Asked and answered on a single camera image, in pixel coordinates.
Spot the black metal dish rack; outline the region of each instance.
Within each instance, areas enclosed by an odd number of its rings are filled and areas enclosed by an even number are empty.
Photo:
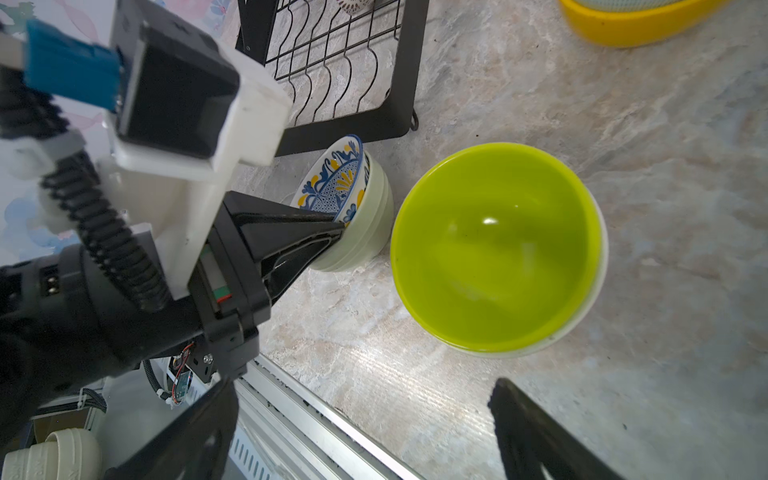
[[[349,133],[357,134],[363,141],[377,141],[401,137],[408,133],[409,129],[418,129],[419,118],[413,110],[413,101],[428,6],[429,0],[377,0],[372,7],[348,15],[341,10],[336,0],[238,0],[241,26],[237,49],[265,65],[269,71],[274,68],[275,79],[287,82],[293,89],[294,110],[291,119],[294,126],[288,127],[283,133],[277,155],[321,150],[328,147],[330,142]],[[300,14],[294,14],[298,9],[304,8],[306,12],[302,10]],[[283,18],[283,24],[289,25],[287,33],[276,31],[278,15],[289,15]],[[316,16],[316,20],[309,22],[312,16]],[[327,26],[321,25],[321,19],[324,18],[330,18]],[[382,25],[383,19],[386,19],[388,25]],[[350,40],[350,32],[353,29],[362,30],[363,34],[367,30],[367,35],[361,39],[353,36]],[[292,45],[290,41],[286,42],[289,37],[293,37]],[[335,48],[331,48],[329,52],[331,38],[339,41],[334,42]],[[371,99],[366,95],[369,95],[374,81],[381,75],[381,61],[372,49],[374,43],[381,41],[396,42],[391,84],[378,107],[361,109],[364,100],[368,104],[371,103]],[[275,47],[277,52],[270,56]],[[364,51],[369,56],[368,63],[373,61],[372,78],[367,88],[361,88],[362,94],[357,94],[356,107],[355,98],[350,98],[352,94],[349,93],[354,69],[350,56],[355,50]],[[313,57],[313,52],[320,52],[320,55]],[[346,68],[337,75],[337,79],[341,80],[336,81],[336,90],[341,88],[344,81],[346,86],[337,98],[333,98],[336,92],[330,93],[334,77],[329,65],[333,61],[343,60],[346,61],[338,65],[346,65]],[[369,74],[369,70],[370,68],[366,68],[366,74]],[[312,73],[327,75],[328,85],[321,85],[317,76],[313,84]],[[306,100],[297,96],[294,84],[297,79],[308,82]],[[315,103],[319,101],[317,106],[308,105],[310,98]],[[342,99],[350,104],[354,110],[352,113],[344,113],[340,109],[337,111]],[[318,110],[321,107],[331,112],[327,115],[329,118],[322,119],[322,115],[318,118]],[[311,121],[298,124],[300,117],[309,118],[310,115]]]

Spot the yellow container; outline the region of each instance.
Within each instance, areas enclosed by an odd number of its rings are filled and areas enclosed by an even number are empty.
[[[606,47],[638,47],[664,40],[704,20],[728,0],[682,0],[639,12],[601,12],[560,0],[571,27]]]

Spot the circuit board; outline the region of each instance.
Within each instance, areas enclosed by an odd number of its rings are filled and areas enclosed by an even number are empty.
[[[190,383],[192,382],[192,371],[187,370],[186,372],[179,375],[179,380],[176,383],[176,400],[181,401],[184,399],[184,396],[187,394],[187,390],[190,387]]]

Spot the floral wallpaper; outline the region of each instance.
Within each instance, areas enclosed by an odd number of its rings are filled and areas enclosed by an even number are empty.
[[[237,5],[235,0],[154,1],[215,38],[221,37],[228,22],[237,22],[237,15],[227,15],[230,4]],[[79,40],[106,45],[114,5],[115,0],[0,0],[0,22],[6,33],[23,39],[26,21],[38,18]],[[56,101],[72,126],[85,136],[88,153],[93,158],[109,154],[101,109],[66,98]],[[41,225],[38,208],[36,182],[16,180],[0,167],[0,265],[58,253],[77,243],[72,232],[53,235]]]

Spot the patterned bowl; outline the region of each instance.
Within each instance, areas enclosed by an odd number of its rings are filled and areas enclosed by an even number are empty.
[[[354,15],[360,12],[368,5],[373,3],[373,0],[337,0],[339,7],[350,15]]]
[[[334,214],[348,225],[368,187],[371,165],[363,153],[362,141],[347,135],[336,141],[310,168],[291,207]]]
[[[379,162],[372,158],[370,153],[366,152],[365,155],[371,164],[366,199],[358,205],[357,214],[347,225],[341,240],[310,265],[313,270],[354,270],[379,254],[389,241],[389,233],[395,219],[392,188],[389,187],[389,180]]]

